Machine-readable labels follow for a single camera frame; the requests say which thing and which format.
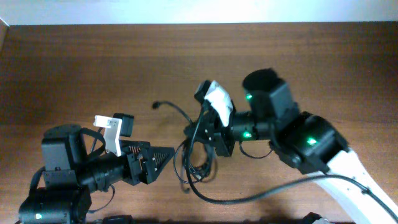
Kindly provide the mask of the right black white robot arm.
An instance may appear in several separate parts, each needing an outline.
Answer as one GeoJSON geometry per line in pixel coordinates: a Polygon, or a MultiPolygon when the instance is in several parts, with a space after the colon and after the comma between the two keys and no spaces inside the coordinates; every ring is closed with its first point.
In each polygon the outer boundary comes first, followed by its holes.
{"type": "Polygon", "coordinates": [[[288,83],[271,68],[243,80],[248,111],[238,112],[216,81],[204,81],[195,94],[201,110],[184,130],[182,169],[190,186],[203,180],[215,156],[229,157],[245,141],[266,140],[272,152],[302,178],[256,195],[223,200],[246,203],[306,182],[333,197],[356,223],[396,223],[397,205],[369,175],[348,141],[326,119],[301,111],[288,83]]]}

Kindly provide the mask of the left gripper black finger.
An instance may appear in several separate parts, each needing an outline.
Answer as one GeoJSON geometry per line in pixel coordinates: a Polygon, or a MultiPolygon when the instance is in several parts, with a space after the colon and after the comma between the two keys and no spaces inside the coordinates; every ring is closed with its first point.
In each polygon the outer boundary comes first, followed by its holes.
{"type": "Polygon", "coordinates": [[[151,184],[156,181],[164,167],[173,158],[175,149],[173,147],[150,146],[141,152],[141,182],[151,184]]]}
{"type": "Polygon", "coordinates": [[[147,141],[129,141],[127,143],[128,149],[138,155],[143,149],[147,149],[150,147],[150,142],[147,141]]]}

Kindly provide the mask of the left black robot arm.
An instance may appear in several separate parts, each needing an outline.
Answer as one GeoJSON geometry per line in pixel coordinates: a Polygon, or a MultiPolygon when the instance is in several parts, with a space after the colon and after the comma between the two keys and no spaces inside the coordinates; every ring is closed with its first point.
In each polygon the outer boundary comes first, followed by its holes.
{"type": "Polygon", "coordinates": [[[85,223],[94,211],[91,194],[114,190],[123,181],[151,184],[174,156],[172,147],[147,141],[121,142],[121,155],[105,146],[87,152],[84,137],[105,142],[99,131],[77,124],[47,130],[42,140],[44,166],[32,177],[28,197],[19,208],[20,223],[85,223]]]}

